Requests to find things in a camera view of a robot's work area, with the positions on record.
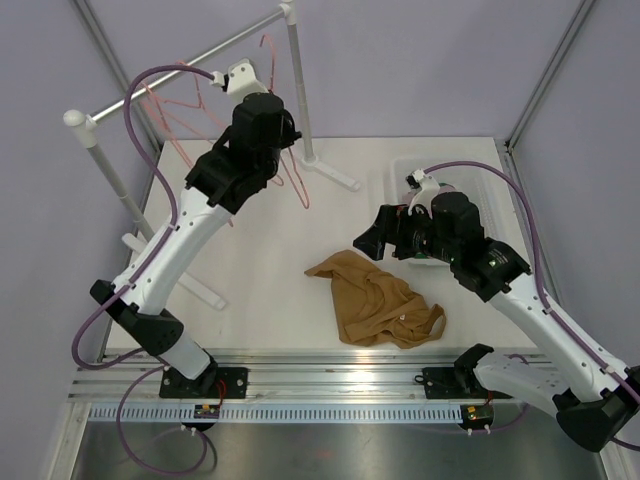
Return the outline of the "pink hanger of brown top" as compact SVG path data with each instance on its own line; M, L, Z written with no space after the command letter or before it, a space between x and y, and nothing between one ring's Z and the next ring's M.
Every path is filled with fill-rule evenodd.
M269 34L263 34L260 39L259 46L263 47L267 45L270 51L270 70L269 70L269 83L268 90L271 93L275 92L275 74L276 74L276 60L277 52L275 44ZM286 177L293 188L294 193L298 197L298 200L304 210L309 210L311 206L310 197L304 183L302 176L298 170L298 163L290 148L287 148L285 152L280 156L280 166L284 170Z

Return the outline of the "brown tank top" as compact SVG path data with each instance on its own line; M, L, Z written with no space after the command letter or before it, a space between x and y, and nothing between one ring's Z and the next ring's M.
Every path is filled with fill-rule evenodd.
M409 284L352 250L337 252L305 271L330 281L339 340L412 349L442 338L447 315Z

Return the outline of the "pink hanger of mauve top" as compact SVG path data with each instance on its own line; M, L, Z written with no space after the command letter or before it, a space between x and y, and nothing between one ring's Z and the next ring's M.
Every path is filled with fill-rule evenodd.
M175 135L176 132L174 127L179 127L180 129L192 134L195 138L202 140L211 139L215 132L222 132L226 128L227 124L208 108L200 87L199 76L197 74L192 74L191 78L193 83L193 93L195 95L192 101L176 100L159 95L147 82L143 83L146 83L155 94L164 100L162 107L171 115L169 122ZM205 118L209 122L210 127L205 130L196 128L184 116L185 112L194 112L200 117Z

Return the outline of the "pink hanger of green top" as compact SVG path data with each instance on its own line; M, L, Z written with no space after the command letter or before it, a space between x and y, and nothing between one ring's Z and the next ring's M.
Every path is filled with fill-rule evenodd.
M149 116L154 126L162 134L165 141L167 141L180 156L184 164L192 168L194 166L194 160L185 151L182 144L173 132L169 120L171 115L168 111L164 110L162 105L164 100L155 94L146 83L143 83L143 88L147 94L147 99L140 102L145 113Z

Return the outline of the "mauve tank top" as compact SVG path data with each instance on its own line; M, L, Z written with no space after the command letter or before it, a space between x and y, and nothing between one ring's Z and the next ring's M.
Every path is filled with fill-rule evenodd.
M439 190L440 194L451 193L451 192L455 192L455 191L456 191L456 188L454 186L452 186L452 185L444 184L444 183L440 184L440 190Z

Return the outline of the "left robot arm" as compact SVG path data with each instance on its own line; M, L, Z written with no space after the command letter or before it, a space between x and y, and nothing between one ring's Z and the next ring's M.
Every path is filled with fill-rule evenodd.
M168 365L195 398L214 390L218 365L167 310L168 298L206 242L276 176L282 150L300 136L280 97L246 96L235 106L231 125L187 174L162 230L132 266L90 289L103 310Z

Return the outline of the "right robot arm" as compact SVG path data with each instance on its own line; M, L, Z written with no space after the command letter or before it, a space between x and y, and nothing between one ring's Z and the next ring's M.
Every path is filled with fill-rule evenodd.
M429 207L383 205L353 245L370 259L422 253L448 264L459 284L509 318L556 368L545 373L478 344L455 362L454 384L466 396L504 393L554 417L590 452L601 451L639 411L639 370L607 352L539 287L530 265L485 235L479 210L457 191Z

